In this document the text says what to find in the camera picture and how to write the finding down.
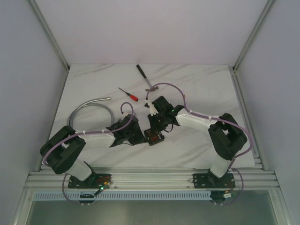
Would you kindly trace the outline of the black fuse box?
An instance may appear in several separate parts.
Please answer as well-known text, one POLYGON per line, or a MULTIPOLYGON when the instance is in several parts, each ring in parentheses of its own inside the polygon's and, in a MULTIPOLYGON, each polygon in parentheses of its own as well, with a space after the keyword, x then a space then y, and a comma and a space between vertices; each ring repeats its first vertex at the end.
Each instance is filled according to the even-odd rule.
POLYGON ((147 129, 144 131, 145 138, 149 144, 149 146, 153 146, 164 141, 165 137, 162 135, 160 131, 155 131, 153 129, 147 129))

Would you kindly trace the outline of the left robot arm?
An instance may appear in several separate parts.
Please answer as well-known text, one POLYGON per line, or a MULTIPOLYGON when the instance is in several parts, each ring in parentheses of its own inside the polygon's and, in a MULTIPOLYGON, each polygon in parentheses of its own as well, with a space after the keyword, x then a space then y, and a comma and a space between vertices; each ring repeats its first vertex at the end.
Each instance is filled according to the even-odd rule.
POLYGON ((71 126, 64 126, 42 146, 40 155, 43 163, 55 174, 71 175, 84 188, 92 188, 96 183, 96 174, 88 163, 78 159, 83 149, 112 148, 125 142, 133 146, 147 142, 139 120, 131 114, 101 131, 77 132, 71 126))

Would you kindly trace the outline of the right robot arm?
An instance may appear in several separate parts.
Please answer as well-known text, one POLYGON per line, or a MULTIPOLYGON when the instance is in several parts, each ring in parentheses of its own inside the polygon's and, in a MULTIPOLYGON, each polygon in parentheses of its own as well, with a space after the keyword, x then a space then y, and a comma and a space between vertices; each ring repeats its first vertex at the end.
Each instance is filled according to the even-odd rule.
POLYGON ((169 125, 208 132, 217 156, 207 172, 207 180, 213 187, 220 186, 236 153, 248 141, 232 115, 225 113, 216 119, 206 115, 196 115, 195 112, 185 109, 183 105, 172 106, 163 96, 159 96, 151 103, 145 100, 145 107, 150 111, 148 115, 150 129, 144 132, 147 138, 150 134, 166 131, 169 125))

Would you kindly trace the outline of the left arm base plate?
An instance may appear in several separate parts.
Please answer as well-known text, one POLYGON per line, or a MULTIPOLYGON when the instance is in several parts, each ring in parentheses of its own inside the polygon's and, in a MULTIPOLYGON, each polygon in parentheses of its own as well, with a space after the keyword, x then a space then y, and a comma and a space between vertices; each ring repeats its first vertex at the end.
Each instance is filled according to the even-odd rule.
POLYGON ((69 189, 96 189, 105 185, 105 182, 111 181, 111 174, 108 173, 94 173, 86 180, 81 181, 74 176, 71 176, 68 182, 69 189))

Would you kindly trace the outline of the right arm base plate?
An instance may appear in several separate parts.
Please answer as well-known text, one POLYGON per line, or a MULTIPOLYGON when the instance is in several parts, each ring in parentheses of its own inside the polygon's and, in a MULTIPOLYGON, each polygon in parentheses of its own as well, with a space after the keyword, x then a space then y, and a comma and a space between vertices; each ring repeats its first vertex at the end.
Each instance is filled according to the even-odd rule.
POLYGON ((194 188, 229 188, 233 189, 236 187, 235 179, 232 173, 226 173, 223 177, 217 178, 210 173, 194 173, 193 174, 194 188))

